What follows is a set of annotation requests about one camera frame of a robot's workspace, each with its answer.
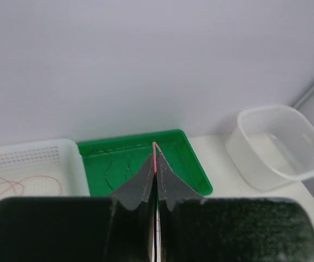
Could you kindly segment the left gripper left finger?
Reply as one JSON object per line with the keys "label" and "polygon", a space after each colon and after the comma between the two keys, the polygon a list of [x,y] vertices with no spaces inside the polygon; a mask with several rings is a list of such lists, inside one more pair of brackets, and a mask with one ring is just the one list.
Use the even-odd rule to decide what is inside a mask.
{"label": "left gripper left finger", "polygon": [[105,197],[0,200],[0,261],[151,261],[153,157]]}

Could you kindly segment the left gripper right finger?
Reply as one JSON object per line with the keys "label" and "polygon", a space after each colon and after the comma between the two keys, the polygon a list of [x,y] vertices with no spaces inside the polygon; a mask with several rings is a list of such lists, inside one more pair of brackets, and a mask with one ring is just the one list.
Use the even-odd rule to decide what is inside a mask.
{"label": "left gripper right finger", "polygon": [[314,261],[314,228],[287,198],[206,198],[158,155],[162,261]]}

